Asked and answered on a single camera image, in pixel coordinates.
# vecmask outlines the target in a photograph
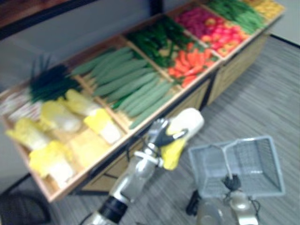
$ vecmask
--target cucumber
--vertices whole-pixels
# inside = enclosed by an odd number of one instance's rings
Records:
[[[117,91],[113,92],[111,95],[108,96],[107,102],[110,103],[121,97],[132,93],[133,91],[137,90],[138,88],[142,87],[144,84],[150,82],[152,79],[158,76],[157,72],[149,73],[145,76],[142,76],[128,84],[125,84],[122,88],[118,89]]]
[[[112,69],[109,73],[107,73],[104,77],[101,77],[100,79],[97,79],[97,82],[99,84],[105,84],[108,82],[111,82],[113,80],[118,79],[119,77],[122,77],[132,71],[138,70],[140,68],[143,68],[148,63],[146,60],[130,60],[126,63],[123,63],[121,67],[117,67],[115,69]]]
[[[112,60],[109,64],[105,65],[103,67],[103,69],[99,72],[99,74],[97,74],[97,77],[102,77],[105,76],[105,74],[107,72],[109,72],[111,69],[117,67],[118,65],[120,65],[123,62],[126,62],[130,59],[133,58],[133,52],[128,52],[124,55],[120,55],[118,57],[116,57],[114,60]]]
[[[115,90],[117,90],[118,88],[122,87],[124,84],[129,83],[130,81],[132,81],[133,79],[136,79],[146,73],[150,73],[153,72],[154,70],[152,68],[142,68],[139,69],[137,71],[134,71],[133,73],[129,73],[127,75],[125,75],[124,77],[121,77],[117,80],[114,80],[112,82],[109,82],[107,84],[104,84],[100,87],[98,87],[95,91],[94,91],[94,96],[103,96],[103,95],[107,95]]]
[[[95,68],[95,66],[100,63],[102,60],[104,60],[109,54],[111,53],[111,50],[109,50],[106,53],[101,54],[100,56],[85,62],[77,67],[75,67],[72,72],[71,75],[81,75],[81,74],[85,74],[89,71],[91,71],[93,68]]]
[[[90,76],[91,77],[95,77],[97,74],[99,74],[101,72],[101,70],[110,62],[112,62],[116,57],[123,55],[125,53],[128,53],[129,51],[131,51],[131,49],[129,47],[123,47],[120,48],[114,52],[111,52],[105,59],[101,60],[96,66],[95,68],[92,70]]]
[[[157,109],[159,109],[164,103],[166,103],[167,101],[169,101],[171,98],[172,98],[172,95],[166,95],[166,96],[162,97],[154,105],[152,105],[147,110],[145,110],[143,113],[141,113],[136,118],[136,120],[129,126],[129,129],[135,128],[137,125],[139,125],[141,122],[143,122],[149,116],[151,116],[151,114],[153,114]]]
[[[128,112],[129,117],[135,117],[142,112],[144,112],[147,108],[151,107],[153,104],[155,104],[162,96],[164,96],[169,89],[172,87],[171,83],[167,83],[164,86],[162,86],[159,90],[156,92],[153,92],[152,95],[148,95],[143,101],[140,102],[140,104],[137,107],[132,108]]]
[[[128,97],[130,96],[129,95],[126,95],[122,98],[120,98],[117,102],[115,102],[114,104],[110,105],[111,109],[117,109],[119,108],[119,106],[122,104],[122,102],[124,102]]]
[[[142,96],[143,94],[147,93],[151,90],[158,82],[159,78],[155,78],[153,81],[149,82],[148,84],[142,86],[139,90],[135,93],[130,95],[122,104],[120,105],[119,109],[125,109],[131,102],[133,102],[137,97]]]
[[[144,93],[143,95],[139,96],[138,98],[136,98],[134,101],[132,101],[129,105],[127,105],[124,108],[124,112],[125,113],[129,113],[131,111],[131,109],[138,107],[139,104],[149,95],[151,95],[152,93],[158,91],[161,87],[163,87],[164,85],[166,85],[168,83],[168,81],[163,81],[161,83],[159,83],[156,87],[154,87],[152,90],[147,91],[146,93]]]

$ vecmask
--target wire basket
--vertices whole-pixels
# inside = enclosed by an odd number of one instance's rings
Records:
[[[222,148],[229,146],[223,153]],[[201,197],[223,197],[229,190],[222,179],[237,174],[241,189],[253,198],[284,195],[285,187],[277,153],[270,136],[238,139],[189,149]]]

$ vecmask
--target orange carrot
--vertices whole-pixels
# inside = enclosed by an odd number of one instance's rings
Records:
[[[205,53],[203,52],[200,52],[198,55],[197,55],[197,65],[199,66],[203,66],[204,63],[205,63]]]
[[[190,69],[189,71],[184,73],[184,76],[194,76],[200,73],[202,70],[203,70],[203,64]]]
[[[205,58],[206,60],[208,60],[210,57],[211,57],[211,50],[210,50],[209,48],[206,48],[206,49],[204,50],[204,58]]]
[[[175,74],[174,74],[174,77],[175,78],[179,78],[179,77],[181,77],[182,76],[182,72],[180,72],[180,71],[178,71],[178,70],[174,70],[175,71]]]
[[[175,74],[175,69],[174,69],[173,67],[169,67],[169,68],[168,68],[168,73],[169,73],[170,75],[174,75],[174,74]]]
[[[184,66],[179,59],[175,60],[175,69],[185,73],[188,70],[188,67]]]
[[[196,79],[197,76],[189,76],[186,77],[182,83],[182,87],[185,88],[187,87],[194,79]]]
[[[207,68],[209,68],[209,67],[211,67],[213,64],[214,64],[215,62],[214,61],[207,61],[207,62],[205,62],[205,66],[207,67]]]
[[[184,50],[180,50],[178,52],[178,56],[179,56],[179,60],[182,63],[182,65],[184,65],[185,67],[190,67],[190,64],[187,61],[186,53],[184,52]]]
[[[198,49],[194,49],[190,54],[189,56],[189,64],[192,66],[192,67],[195,67],[197,65],[197,55],[198,55],[199,51]]]

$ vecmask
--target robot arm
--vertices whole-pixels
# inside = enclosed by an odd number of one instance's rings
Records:
[[[162,167],[160,147],[172,143],[189,132],[188,129],[182,129],[176,134],[167,135],[166,130],[169,124],[170,121],[166,119],[159,119],[153,123],[144,148],[135,152],[135,157],[114,184],[104,205],[88,217],[82,225],[117,225],[120,222],[128,205],[141,194],[155,169],[158,166]]]

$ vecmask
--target gray carpet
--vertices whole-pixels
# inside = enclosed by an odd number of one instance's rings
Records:
[[[300,50],[269,38],[256,62],[202,114],[204,128],[189,146],[241,137],[271,135],[284,176],[286,195],[259,199],[261,225],[300,222]],[[35,189],[32,180],[19,189]],[[195,225],[185,207],[196,186],[185,152],[175,171],[158,170],[122,225]],[[96,210],[105,196],[68,196],[51,204],[52,225],[76,225]],[[224,209],[220,200],[212,200]],[[225,208],[226,225],[234,224]]]

